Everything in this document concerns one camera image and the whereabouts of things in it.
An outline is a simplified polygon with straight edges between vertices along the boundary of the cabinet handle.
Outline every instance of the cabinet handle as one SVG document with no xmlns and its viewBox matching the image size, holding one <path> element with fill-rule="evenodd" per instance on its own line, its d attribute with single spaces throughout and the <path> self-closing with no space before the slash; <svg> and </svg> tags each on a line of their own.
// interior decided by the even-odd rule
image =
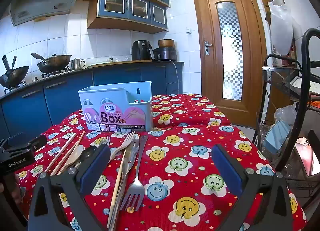
<svg viewBox="0 0 320 231">
<path fill-rule="evenodd" d="M 124 71 L 135 71 L 135 70 L 139 70 L 140 68 L 128 68 L 128 69 L 125 69 Z"/>
<path fill-rule="evenodd" d="M 66 81 L 62 81 L 62 82 L 59 82 L 59 83 L 51 84 L 51 85 L 46 86 L 45 88 L 49 89 L 49 88 L 52 88 L 52 87 L 60 85 L 60 84 L 66 84 Z"/>
<path fill-rule="evenodd" d="M 28 97 L 28 96 L 33 95 L 33 94 L 38 93 L 38 92 L 40 92 L 39 89 L 36 90 L 36 91 L 33 91 L 33 92 L 30 92 L 30 93 L 28 93 L 28 94 L 23 95 L 22 98 Z"/>
</svg>

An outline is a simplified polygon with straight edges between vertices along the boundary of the screw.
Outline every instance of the screw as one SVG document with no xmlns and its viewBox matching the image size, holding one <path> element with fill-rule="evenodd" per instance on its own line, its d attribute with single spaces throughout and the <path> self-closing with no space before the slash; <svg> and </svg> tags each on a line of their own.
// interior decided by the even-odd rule
<svg viewBox="0 0 320 231">
<path fill-rule="evenodd" d="M 40 173 L 40 178 L 45 178 L 46 176 L 47 176 L 47 174 L 45 172 Z"/>
<path fill-rule="evenodd" d="M 246 168 L 245 171 L 246 171 L 248 174 L 254 174 L 254 169 L 252 169 L 252 168 Z"/>
<path fill-rule="evenodd" d="M 69 173 L 69 174 L 74 174 L 76 171 L 77 171 L 76 168 L 69 168 L 69 169 L 68 169 L 68 173 Z"/>
<path fill-rule="evenodd" d="M 279 172 L 279 171 L 276 172 L 276 176 L 277 176 L 278 178 L 282 178 L 282 177 L 283 177 L 282 173 Z"/>
</svg>

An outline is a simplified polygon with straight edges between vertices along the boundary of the power cord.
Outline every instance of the power cord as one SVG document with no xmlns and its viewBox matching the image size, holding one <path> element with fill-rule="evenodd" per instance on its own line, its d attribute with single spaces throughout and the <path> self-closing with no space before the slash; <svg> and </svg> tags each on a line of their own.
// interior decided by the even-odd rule
<svg viewBox="0 0 320 231">
<path fill-rule="evenodd" d="M 170 60 L 170 59 L 163 59 L 163 60 L 160 60 L 160 59 L 154 59 L 155 61 L 170 61 L 173 65 L 174 65 L 174 68 L 176 69 L 176 75 L 177 75 L 177 80 L 178 80 L 178 94 L 179 94 L 179 77 L 178 77 L 178 71 L 177 71 L 177 67 L 176 67 L 176 64 Z"/>
</svg>

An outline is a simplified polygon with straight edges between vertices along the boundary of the wooden spoon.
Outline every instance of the wooden spoon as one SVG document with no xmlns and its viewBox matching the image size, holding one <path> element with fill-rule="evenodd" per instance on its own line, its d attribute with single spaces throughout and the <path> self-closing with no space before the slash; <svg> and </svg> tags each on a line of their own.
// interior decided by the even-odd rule
<svg viewBox="0 0 320 231">
<path fill-rule="evenodd" d="M 76 147 L 73 152 L 70 154 L 69 158 L 67 159 L 66 163 L 63 165 L 63 167 L 59 170 L 58 174 L 61 174 L 68 166 L 73 164 L 76 160 L 79 159 L 81 153 L 83 152 L 83 145 L 79 145 Z"/>
</svg>

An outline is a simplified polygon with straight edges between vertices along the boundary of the blue container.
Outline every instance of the blue container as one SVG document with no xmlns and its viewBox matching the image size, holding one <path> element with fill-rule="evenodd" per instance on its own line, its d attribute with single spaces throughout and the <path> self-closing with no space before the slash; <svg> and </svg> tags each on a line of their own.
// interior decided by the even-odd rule
<svg viewBox="0 0 320 231">
<path fill-rule="evenodd" d="M 277 121 L 273 126 L 271 126 L 264 140 L 264 146 L 269 152 L 272 154 L 276 154 L 278 152 L 287 138 L 290 129 L 290 126 L 282 120 Z"/>
<path fill-rule="evenodd" d="M 151 82 L 90 86 L 78 93 L 88 129 L 153 130 Z"/>
</svg>

